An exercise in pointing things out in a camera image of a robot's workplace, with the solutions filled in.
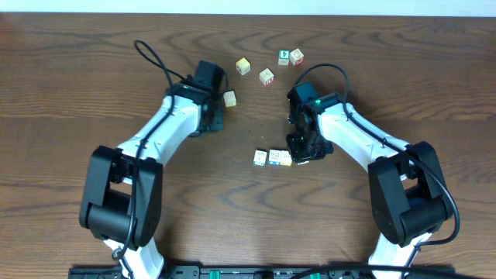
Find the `teal edged block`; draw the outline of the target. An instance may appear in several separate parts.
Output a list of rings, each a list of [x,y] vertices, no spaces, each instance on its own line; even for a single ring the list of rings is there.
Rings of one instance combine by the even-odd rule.
[[[256,150],[253,157],[253,164],[255,166],[265,167],[267,161],[267,151]]]

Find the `red soccer letter block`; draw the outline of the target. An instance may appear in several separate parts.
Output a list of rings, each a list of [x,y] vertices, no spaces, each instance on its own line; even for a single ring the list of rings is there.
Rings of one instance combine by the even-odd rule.
[[[290,52],[290,62],[297,66],[301,64],[304,60],[304,54],[299,50],[295,49]]]

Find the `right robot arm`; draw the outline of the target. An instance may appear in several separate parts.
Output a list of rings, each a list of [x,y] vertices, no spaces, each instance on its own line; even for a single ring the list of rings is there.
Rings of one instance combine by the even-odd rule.
[[[373,219],[381,234],[370,265],[408,267],[422,243],[456,214],[434,148],[385,133],[332,93],[319,97],[305,82],[287,95],[291,159],[321,160],[339,146],[368,174]]]

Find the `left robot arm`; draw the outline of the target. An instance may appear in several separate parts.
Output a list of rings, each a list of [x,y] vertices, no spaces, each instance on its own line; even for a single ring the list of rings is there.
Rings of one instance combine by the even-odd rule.
[[[165,259],[153,235],[160,221],[163,170],[192,134],[222,126],[219,88],[178,82],[132,138],[90,157],[79,223],[112,249],[126,278],[158,278]]]

